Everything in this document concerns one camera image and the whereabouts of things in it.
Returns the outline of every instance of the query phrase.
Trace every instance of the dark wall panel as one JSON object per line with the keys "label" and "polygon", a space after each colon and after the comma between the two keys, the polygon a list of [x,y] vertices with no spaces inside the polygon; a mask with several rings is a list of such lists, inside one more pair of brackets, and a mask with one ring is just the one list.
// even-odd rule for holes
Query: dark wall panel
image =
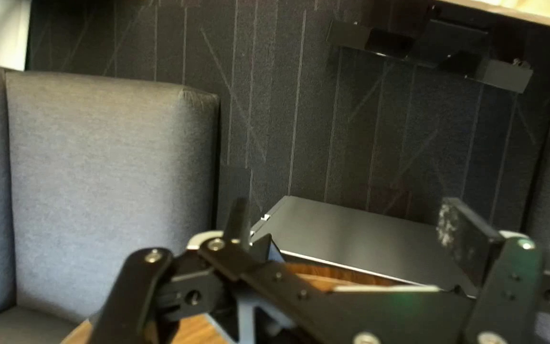
{"label": "dark wall panel", "polygon": [[181,82],[221,98],[220,226],[292,193],[433,222],[462,197],[521,226],[550,126],[550,31],[523,96],[330,46],[332,21],[416,35],[428,0],[34,0],[34,71]]}

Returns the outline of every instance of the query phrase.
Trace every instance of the wooden surface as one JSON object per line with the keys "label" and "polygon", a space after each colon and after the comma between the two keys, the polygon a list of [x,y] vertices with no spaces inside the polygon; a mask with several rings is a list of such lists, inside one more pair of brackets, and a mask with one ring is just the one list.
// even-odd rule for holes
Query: wooden surface
{"label": "wooden surface", "polygon": [[441,0],[550,27],[550,0]]}
{"label": "wooden surface", "polygon": [[[309,281],[319,291],[332,291],[340,285],[395,285],[393,281],[363,275],[332,266],[288,262],[286,268]],[[86,344],[92,333],[92,323],[84,321],[76,327],[63,344]],[[174,344],[225,344],[218,329],[208,321],[206,316],[187,318],[179,323]]]}

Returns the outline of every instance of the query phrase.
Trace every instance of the bolt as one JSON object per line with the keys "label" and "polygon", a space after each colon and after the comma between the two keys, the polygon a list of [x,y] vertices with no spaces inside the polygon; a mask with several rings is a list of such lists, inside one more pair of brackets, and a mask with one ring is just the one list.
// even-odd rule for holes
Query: bolt
{"label": "bolt", "polygon": [[151,249],[149,254],[143,256],[145,262],[155,264],[162,258],[162,253],[157,249]]}
{"label": "bolt", "polygon": [[307,300],[309,298],[309,293],[307,291],[300,291],[298,293],[298,300]]}
{"label": "bolt", "polygon": [[359,333],[353,337],[353,344],[380,344],[372,333]]}
{"label": "bolt", "polygon": [[506,340],[500,335],[491,333],[491,331],[479,333],[477,342],[479,344],[506,344]]}
{"label": "bolt", "polygon": [[510,277],[512,281],[521,281],[521,275],[516,274],[516,272],[512,272],[508,277]]}
{"label": "bolt", "polygon": [[191,293],[187,293],[185,295],[185,304],[189,304],[189,306],[199,306],[200,304],[200,293],[199,291],[191,291]]}
{"label": "bolt", "polygon": [[519,247],[521,247],[523,251],[533,251],[533,249],[537,249],[537,245],[535,245],[529,237],[521,237],[518,243],[519,243]]}
{"label": "bolt", "polygon": [[225,247],[225,243],[223,243],[220,237],[212,239],[212,241],[206,245],[206,249],[210,249],[210,251],[214,251],[214,253],[221,251],[223,247]]}
{"label": "bolt", "polygon": [[439,218],[445,218],[449,214],[451,207],[449,205],[443,205],[441,211],[439,211]]}
{"label": "bolt", "polygon": [[516,300],[516,293],[512,293],[512,291],[506,291],[504,297],[506,297],[508,300]]}

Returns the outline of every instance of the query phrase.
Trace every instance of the black metal bracket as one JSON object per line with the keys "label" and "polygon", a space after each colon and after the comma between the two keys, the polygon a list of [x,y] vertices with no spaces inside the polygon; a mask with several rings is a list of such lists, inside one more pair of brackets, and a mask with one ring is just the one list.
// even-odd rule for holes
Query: black metal bracket
{"label": "black metal bracket", "polygon": [[178,321],[197,314],[210,314],[237,342],[531,342],[537,304],[550,312],[540,247],[527,237],[504,241],[458,199],[445,199],[437,233],[475,295],[323,293],[271,262],[273,245],[262,243],[252,254],[231,235],[178,258],[166,249],[137,251],[122,266],[90,342],[168,342]]}
{"label": "black metal bracket", "polygon": [[437,10],[430,12],[432,17],[426,19],[418,37],[336,21],[330,31],[330,42],[380,58],[454,73],[493,88],[516,94],[525,92],[533,69],[523,61],[521,44],[500,44],[498,37],[502,33],[498,31],[460,25],[437,14]]}

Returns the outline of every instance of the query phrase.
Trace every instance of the metal plate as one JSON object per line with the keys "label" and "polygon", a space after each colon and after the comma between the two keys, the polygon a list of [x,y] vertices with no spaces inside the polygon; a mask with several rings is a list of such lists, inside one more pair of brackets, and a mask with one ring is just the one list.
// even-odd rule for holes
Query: metal plate
{"label": "metal plate", "polygon": [[424,224],[283,197],[250,233],[252,241],[271,233],[286,256],[412,285],[454,285],[456,268]]}

